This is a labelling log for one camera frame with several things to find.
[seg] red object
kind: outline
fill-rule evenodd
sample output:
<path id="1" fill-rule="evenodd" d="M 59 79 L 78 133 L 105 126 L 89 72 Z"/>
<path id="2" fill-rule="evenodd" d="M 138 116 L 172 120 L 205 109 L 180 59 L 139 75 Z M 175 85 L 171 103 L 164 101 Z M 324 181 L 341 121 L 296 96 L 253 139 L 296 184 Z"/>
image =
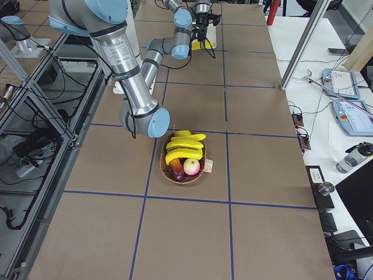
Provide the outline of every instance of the red object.
<path id="1" fill-rule="evenodd" d="M 279 8 L 279 6 L 280 6 L 280 0 L 273 0 L 272 1 L 272 4 L 270 6 L 270 10 L 269 10 L 269 15 L 268 15 L 268 18 L 267 18 L 267 25 L 272 25 L 272 23 L 275 19 L 275 16 L 276 16 L 277 9 Z"/>

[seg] water bottle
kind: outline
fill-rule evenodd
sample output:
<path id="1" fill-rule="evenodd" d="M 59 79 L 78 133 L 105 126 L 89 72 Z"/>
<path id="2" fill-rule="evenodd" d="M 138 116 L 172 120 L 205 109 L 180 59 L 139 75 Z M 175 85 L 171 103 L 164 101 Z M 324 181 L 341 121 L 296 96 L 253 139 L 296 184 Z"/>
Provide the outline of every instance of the water bottle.
<path id="1" fill-rule="evenodd" d="M 341 173 L 349 172 L 355 166 L 362 163 L 367 157 L 372 156 L 373 144 L 362 142 L 346 150 L 346 153 L 349 154 L 336 164 L 337 170 Z"/>

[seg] label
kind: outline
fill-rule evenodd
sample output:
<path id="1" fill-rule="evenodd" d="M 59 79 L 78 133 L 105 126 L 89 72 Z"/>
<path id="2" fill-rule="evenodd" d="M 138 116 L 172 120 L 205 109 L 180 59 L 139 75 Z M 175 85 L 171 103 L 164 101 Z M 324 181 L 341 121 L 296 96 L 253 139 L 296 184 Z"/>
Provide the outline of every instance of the label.
<path id="1" fill-rule="evenodd" d="M 205 168 L 203 169 L 203 172 L 211 173 L 211 171 L 212 171 L 212 164 L 213 164 L 212 160 L 205 159 Z"/>
<path id="2" fill-rule="evenodd" d="M 120 41 L 112 45 L 103 45 L 103 51 L 110 65 L 121 65 L 131 58 L 126 42 Z"/>
<path id="3" fill-rule="evenodd" d="M 317 168 L 310 168 L 309 173 L 311 174 L 312 182 L 315 184 L 323 183 L 320 170 Z"/>

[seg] metal cup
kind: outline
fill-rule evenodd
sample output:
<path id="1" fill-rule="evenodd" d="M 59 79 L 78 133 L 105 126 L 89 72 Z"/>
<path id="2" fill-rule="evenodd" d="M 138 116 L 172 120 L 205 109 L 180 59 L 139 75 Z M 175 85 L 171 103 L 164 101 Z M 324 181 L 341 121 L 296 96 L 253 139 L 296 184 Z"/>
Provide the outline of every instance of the metal cup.
<path id="1" fill-rule="evenodd" d="M 335 186 L 330 182 L 323 182 L 317 187 L 319 194 L 323 195 L 324 197 L 334 192 L 335 189 Z"/>

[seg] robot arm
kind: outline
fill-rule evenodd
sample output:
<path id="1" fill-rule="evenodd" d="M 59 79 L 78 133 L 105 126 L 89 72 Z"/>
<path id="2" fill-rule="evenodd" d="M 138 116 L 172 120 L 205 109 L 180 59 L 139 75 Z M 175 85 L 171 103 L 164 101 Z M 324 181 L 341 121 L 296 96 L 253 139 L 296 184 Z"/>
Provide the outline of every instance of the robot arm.
<path id="1" fill-rule="evenodd" d="M 126 0 L 50 0 L 50 24 L 65 33 L 91 37 L 123 87 L 122 125 L 133 134 L 160 137 L 166 133 L 170 115 L 151 97 L 126 30 Z"/>
<path id="2" fill-rule="evenodd" d="M 189 9 L 178 0 L 163 0 L 164 6 L 174 13 L 174 35 L 149 42 L 141 69 L 125 34 L 128 9 L 131 12 L 127 3 L 126 0 L 50 0 L 50 24 L 62 32 L 91 37 L 98 42 L 100 52 L 126 93 L 120 112 L 123 127 L 133 134 L 161 137 L 168 129 L 170 115 L 152 98 L 150 85 L 164 55 L 171 54 L 180 60 L 188 57 L 192 21 L 196 19 L 197 24 L 207 27 L 210 0 L 197 0 Z"/>

